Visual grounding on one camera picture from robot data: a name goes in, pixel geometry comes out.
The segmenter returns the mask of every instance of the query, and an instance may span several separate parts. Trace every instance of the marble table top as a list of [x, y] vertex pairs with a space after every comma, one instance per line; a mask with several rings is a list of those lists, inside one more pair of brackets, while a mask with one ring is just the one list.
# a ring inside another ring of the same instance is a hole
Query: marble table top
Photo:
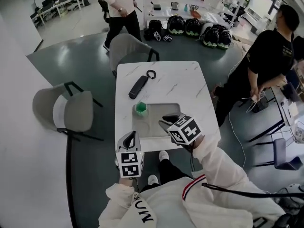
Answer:
[[[155, 79], [149, 79], [137, 98], [129, 98], [135, 82], [148, 70], [154, 70]], [[192, 115], [202, 127], [203, 134], [216, 134], [219, 126], [204, 75], [198, 62], [142, 62], [120, 64], [117, 69], [115, 100], [115, 146], [121, 137], [132, 131], [132, 108], [139, 101], [146, 104], [178, 103], [181, 112]], [[177, 149], [170, 137], [140, 138], [142, 151]]]

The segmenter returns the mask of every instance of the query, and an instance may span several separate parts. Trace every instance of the helmet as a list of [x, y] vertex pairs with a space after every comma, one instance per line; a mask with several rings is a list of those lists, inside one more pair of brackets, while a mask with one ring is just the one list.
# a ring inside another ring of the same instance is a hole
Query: helmet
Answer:
[[212, 26], [213, 26], [213, 24], [210, 23], [210, 22], [205, 23], [203, 25], [203, 27], [201, 28], [199, 38], [201, 38], [203, 36], [203, 34], [205, 33], [206, 29], [208, 29], [209, 27], [211, 28]]
[[218, 30], [219, 39], [218, 39], [218, 48], [227, 50], [231, 43], [231, 35], [227, 28], [222, 25], [214, 25], [213, 28]]
[[185, 21], [181, 16], [173, 15], [169, 18], [167, 23], [167, 30], [170, 34], [180, 35], [184, 33]]
[[201, 23], [198, 19], [188, 19], [185, 22], [185, 33], [187, 36], [198, 37], [200, 35]]
[[152, 40], [154, 37], [154, 33], [158, 32], [159, 34], [162, 32], [162, 23], [159, 20], [151, 20], [149, 22], [149, 27], [144, 30], [143, 37], [145, 40]]
[[231, 35], [228, 30], [219, 33], [218, 48], [227, 50], [231, 43]]
[[204, 46], [216, 48], [219, 41], [219, 30], [207, 25], [200, 39]]

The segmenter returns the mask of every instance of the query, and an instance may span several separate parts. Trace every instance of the person's hand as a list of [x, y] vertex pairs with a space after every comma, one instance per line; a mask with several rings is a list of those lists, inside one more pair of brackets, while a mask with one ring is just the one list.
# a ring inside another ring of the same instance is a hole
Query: person's hand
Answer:
[[128, 12], [126, 9], [122, 9], [120, 12], [119, 12], [120, 16], [125, 18], [128, 16]]
[[132, 184], [133, 184], [133, 179], [129, 179], [129, 178], [120, 178], [119, 179], [119, 184], [122, 184], [124, 186], [127, 186], [127, 187], [131, 187]]
[[193, 149], [196, 149], [196, 148], [201, 144], [201, 142], [203, 142], [204, 138], [205, 138], [205, 135], [199, 136], [199, 137], [194, 141]]
[[262, 91], [265, 89], [264, 85], [258, 87], [258, 94], [261, 95]]
[[259, 100], [260, 100], [260, 94], [259, 94], [259, 89], [258, 89], [257, 86], [251, 88], [251, 90], [250, 90], [250, 96], [253, 97], [254, 95], [255, 95], [256, 98], [257, 98], [256, 100], [259, 101]]

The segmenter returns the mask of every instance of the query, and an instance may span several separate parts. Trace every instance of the black t-shirt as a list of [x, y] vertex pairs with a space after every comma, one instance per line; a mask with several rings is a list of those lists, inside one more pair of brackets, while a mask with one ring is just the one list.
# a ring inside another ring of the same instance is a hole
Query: black t-shirt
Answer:
[[286, 75], [294, 61], [292, 43], [279, 32], [266, 30], [255, 40], [241, 63], [231, 74], [228, 81], [242, 84], [244, 90], [250, 90], [249, 69], [258, 74], [257, 85], [283, 74]]

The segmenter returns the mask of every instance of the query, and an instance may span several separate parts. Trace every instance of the window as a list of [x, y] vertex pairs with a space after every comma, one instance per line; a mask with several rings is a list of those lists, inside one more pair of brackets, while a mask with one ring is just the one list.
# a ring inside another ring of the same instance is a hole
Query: window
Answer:
[[275, 8], [279, 9], [281, 5], [285, 4], [282, 0], [277, 0], [275, 2]]
[[256, 20], [263, 18], [272, 7], [274, 0], [251, 0], [248, 7], [248, 12]]

